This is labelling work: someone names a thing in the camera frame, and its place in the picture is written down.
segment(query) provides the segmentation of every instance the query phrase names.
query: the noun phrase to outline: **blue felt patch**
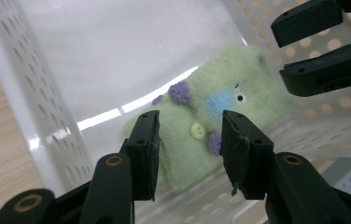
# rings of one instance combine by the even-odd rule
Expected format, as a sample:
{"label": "blue felt patch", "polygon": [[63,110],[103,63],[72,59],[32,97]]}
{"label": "blue felt patch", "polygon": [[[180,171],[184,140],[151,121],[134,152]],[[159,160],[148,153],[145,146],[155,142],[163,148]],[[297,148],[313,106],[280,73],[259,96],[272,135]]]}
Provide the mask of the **blue felt patch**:
{"label": "blue felt patch", "polygon": [[212,119],[222,119],[223,110],[233,108],[234,90],[220,91],[204,98],[203,103]]}

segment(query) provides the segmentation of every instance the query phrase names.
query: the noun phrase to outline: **plastic bin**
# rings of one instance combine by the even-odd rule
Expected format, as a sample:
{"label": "plastic bin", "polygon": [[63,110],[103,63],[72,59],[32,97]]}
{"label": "plastic bin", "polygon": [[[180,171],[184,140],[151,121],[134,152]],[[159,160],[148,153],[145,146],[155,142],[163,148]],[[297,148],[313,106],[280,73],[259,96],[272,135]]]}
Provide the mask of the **plastic bin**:
{"label": "plastic bin", "polygon": [[[88,181],[117,152],[123,123],[228,43],[284,63],[351,43],[351,22],[279,49],[270,30],[292,0],[0,0],[0,80],[44,184],[56,195]],[[276,151],[351,157],[351,88],[309,98],[266,130]],[[137,203],[137,223],[229,223],[253,202],[223,170],[183,192]]]}

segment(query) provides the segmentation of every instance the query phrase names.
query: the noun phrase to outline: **purple pom-pom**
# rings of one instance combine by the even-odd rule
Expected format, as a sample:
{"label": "purple pom-pom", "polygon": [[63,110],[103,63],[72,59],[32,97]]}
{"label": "purple pom-pom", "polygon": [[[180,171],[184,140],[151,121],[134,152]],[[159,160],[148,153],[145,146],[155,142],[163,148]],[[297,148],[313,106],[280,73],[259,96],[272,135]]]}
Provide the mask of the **purple pom-pom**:
{"label": "purple pom-pom", "polygon": [[177,84],[170,87],[169,91],[170,98],[178,104],[186,104],[190,99],[190,89],[188,88],[187,81],[180,81]]}
{"label": "purple pom-pom", "polygon": [[220,156],[219,152],[221,150],[221,134],[220,133],[210,133],[208,136],[208,147],[216,156]]}
{"label": "purple pom-pom", "polygon": [[163,100],[163,95],[160,95],[158,97],[156,97],[153,101],[152,104],[153,105],[157,105],[158,103],[160,103]]}

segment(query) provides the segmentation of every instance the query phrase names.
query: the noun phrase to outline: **fuzzy fabric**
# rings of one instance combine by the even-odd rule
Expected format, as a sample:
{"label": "fuzzy fabric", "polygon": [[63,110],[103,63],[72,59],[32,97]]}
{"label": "fuzzy fabric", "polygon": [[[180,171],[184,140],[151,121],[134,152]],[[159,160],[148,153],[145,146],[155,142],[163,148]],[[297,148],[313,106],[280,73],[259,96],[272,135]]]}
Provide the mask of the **fuzzy fabric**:
{"label": "fuzzy fabric", "polygon": [[[161,111],[158,188],[182,190],[221,166],[223,110],[245,114],[264,129],[293,100],[270,74],[260,49],[231,44],[153,104],[148,110]],[[135,121],[127,124],[127,134]]]}

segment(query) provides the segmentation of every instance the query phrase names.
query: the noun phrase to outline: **yellow button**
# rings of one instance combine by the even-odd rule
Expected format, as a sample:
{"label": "yellow button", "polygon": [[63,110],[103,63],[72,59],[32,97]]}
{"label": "yellow button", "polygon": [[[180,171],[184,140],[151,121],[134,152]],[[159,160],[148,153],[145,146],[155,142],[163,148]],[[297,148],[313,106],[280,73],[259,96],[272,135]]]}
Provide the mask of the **yellow button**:
{"label": "yellow button", "polygon": [[207,130],[201,123],[194,123],[192,125],[192,128],[190,129],[190,134],[192,134],[192,137],[201,140],[205,138],[205,135],[207,134]]}

